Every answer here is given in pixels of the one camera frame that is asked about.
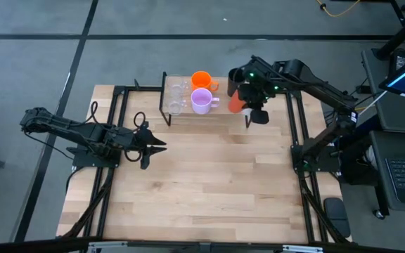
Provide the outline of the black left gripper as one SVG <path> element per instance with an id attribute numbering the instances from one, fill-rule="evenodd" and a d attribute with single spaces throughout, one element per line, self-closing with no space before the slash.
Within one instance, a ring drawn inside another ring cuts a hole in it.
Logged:
<path id="1" fill-rule="evenodd" d="M 152 132 L 148 129 L 149 123 L 145 121 L 135 133 L 136 146 L 139 148 L 141 154 L 140 165 L 141 169 L 147 169 L 150 164 L 150 156 L 166 151 L 167 148 L 164 147 L 149 147 L 152 145 L 166 145 L 164 141 L 154 137 Z"/>

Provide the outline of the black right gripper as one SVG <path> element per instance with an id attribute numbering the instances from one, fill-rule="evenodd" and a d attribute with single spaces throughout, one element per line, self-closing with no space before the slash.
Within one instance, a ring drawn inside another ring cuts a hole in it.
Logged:
<path id="1" fill-rule="evenodd" d="M 258 56 L 251 56 L 250 62 L 244 68 L 247 84 L 237 88 L 238 98 L 245 99 L 243 109 L 251 109 L 250 120 L 256 124 L 268 124 L 269 113 L 263 110 L 264 104 L 270 98 L 275 98 L 279 87 L 273 67 Z"/>

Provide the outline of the tall red-orange plastic cup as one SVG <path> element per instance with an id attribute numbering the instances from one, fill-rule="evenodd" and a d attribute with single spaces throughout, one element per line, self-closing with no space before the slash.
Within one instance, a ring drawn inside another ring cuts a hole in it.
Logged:
<path id="1" fill-rule="evenodd" d="M 239 90 L 236 90 L 228 104 L 228 109 L 230 112 L 237 114 L 242 112 L 248 107 L 247 103 L 240 99 Z"/>

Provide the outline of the tall black plastic cup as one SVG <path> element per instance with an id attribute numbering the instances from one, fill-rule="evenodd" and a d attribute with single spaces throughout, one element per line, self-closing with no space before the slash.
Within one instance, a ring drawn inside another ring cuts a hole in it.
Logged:
<path id="1" fill-rule="evenodd" d="M 228 88 L 227 95 L 232 97 L 237 88 L 245 83 L 245 78 L 243 76 L 243 70 L 241 68 L 233 68 L 229 71 L 228 75 Z"/>

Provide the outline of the clear glass mug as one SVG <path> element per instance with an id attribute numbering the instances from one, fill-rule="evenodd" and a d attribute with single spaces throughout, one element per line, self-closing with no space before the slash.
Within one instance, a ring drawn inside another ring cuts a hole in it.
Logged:
<path id="1" fill-rule="evenodd" d="M 180 115 L 187 107 L 187 100 L 174 98 L 167 101 L 167 111 L 172 116 Z"/>
<path id="2" fill-rule="evenodd" d="M 167 86 L 171 97 L 180 97 L 190 88 L 188 78 L 179 75 L 168 76 Z"/>

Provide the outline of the pink plastic mug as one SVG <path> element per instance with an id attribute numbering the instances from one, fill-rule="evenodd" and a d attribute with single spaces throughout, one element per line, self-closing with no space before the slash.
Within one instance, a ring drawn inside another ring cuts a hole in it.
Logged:
<path id="1" fill-rule="evenodd" d="M 194 113 L 206 115 L 212 108 L 219 107 L 220 99 L 204 88 L 195 89 L 191 94 L 191 105 Z"/>

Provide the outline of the orange plastic mug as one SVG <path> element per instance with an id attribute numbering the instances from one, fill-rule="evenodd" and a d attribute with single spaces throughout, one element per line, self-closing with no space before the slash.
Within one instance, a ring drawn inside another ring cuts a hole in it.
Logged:
<path id="1" fill-rule="evenodd" d="M 193 90 L 207 89 L 209 91 L 217 91 L 219 82 L 215 81 L 208 72 L 197 71 L 191 76 L 191 87 Z"/>

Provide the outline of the black desk device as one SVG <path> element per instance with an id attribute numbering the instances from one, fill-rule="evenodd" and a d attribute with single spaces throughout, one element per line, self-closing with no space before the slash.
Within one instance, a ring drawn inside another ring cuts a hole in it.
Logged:
<path id="1" fill-rule="evenodd" d="M 388 75 L 391 76 L 404 65 L 405 65 L 405 49 L 402 48 L 395 49 L 390 54 Z"/>

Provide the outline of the black tripod stand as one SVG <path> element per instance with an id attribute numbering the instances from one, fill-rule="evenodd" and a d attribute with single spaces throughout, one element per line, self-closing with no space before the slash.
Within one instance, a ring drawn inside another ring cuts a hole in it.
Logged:
<path id="1" fill-rule="evenodd" d="M 402 28 L 392 36 L 387 43 L 379 49 L 373 49 L 374 56 L 379 60 L 386 60 L 405 41 L 405 17 L 403 11 L 405 11 L 405 4 L 399 6 L 396 0 L 388 0 L 393 7 L 395 14 L 397 15 Z"/>

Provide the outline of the wooden shelf with black frame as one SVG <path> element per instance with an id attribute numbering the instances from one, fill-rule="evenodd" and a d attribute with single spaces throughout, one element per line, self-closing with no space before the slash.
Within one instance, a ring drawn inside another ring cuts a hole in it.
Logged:
<path id="1" fill-rule="evenodd" d="M 171 126 L 175 122 L 175 118 L 177 119 L 202 119 L 204 123 L 208 122 L 210 120 L 222 120 L 226 119 L 228 116 L 233 116 L 233 113 L 229 111 L 228 109 L 228 104 L 231 99 L 227 95 L 227 88 L 228 88 L 228 78 L 227 77 L 213 77 L 215 81 L 219 82 L 219 88 L 217 91 L 212 91 L 212 95 L 214 97 L 217 97 L 220 99 L 219 102 L 219 107 L 217 108 L 212 108 L 210 112 L 206 115 L 199 115 L 194 113 L 191 105 L 191 94 L 193 92 L 192 87 L 191 87 L 191 76 L 185 76 L 188 78 L 188 82 L 190 84 L 189 90 L 187 92 L 180 96 L 180 97 L 171 97 L 169 94 L 168 86 L 167 86 L 167 78 L 168 76 L 171 75 L 179 75 L 179 74 L 167 74 L 166 72 L 162 73 L 162 83 L 161 83 L 161 91 L 160 91 L 160 105 L 159 105 L 159 111 L 160 114 L 162 115 L 162 118 L 164 119 L 165 123 L 167 126 Z M 187 100 L 188 102 L 188 107 L 180 114 L 177 116 L 172 116 L 168 113 L 167 111 L 167 101 L 169 99 L 183 99 Z"/>

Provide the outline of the black aluminium table frame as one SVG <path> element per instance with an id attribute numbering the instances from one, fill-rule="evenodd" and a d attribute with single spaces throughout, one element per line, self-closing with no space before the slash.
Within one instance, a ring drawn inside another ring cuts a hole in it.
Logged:
<path id="1" fill-rule="evenodd" d="M 109 247 L 171 247 L 212 252 L 235 249 L 313 253 L 405 253 L 366 247 L 342 237 L 321 213 L 319 179 L 293 168 L 290 148 L 307 136 L 301 95 L 267 104 L 279 116 L 271 126 L 246 126 L 242 115 L 210 120 L 176 119 L 167 126 L 159 111 L 161 86 L 94 88 L 101 116 L 130 125 L 147 113 L 153 133 L 168 149 L 147 170 L 121 159 L 103 185 L 107 205 L 94 207 L 95 236 L 71 223 L 84 214 L 90 171 L 71 181 L 51 240 L 7 242 L 0 253 L 63 253 Z"/>

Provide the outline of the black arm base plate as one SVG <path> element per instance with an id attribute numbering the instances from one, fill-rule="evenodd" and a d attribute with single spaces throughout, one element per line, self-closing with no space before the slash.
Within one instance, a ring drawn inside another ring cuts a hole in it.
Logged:
<path id="1" fill-rule="evenodd" d="M 302 145 L 292 145 L 290 148 L 292 165 L 296 171 L 303 172 L 338 172 L 339 152 L 335 146 L 327 145 L 315 155 L 303 151 Z"/>
<path id="2" fill-rule="evenodd" d="M 68 147 L 67 151 L 74 155 L 72 165 L 76 167 L 117 167 L 121 158 L 119 150 L 110 151 L 107 157 L 99 157 L 82 145 Z"/>

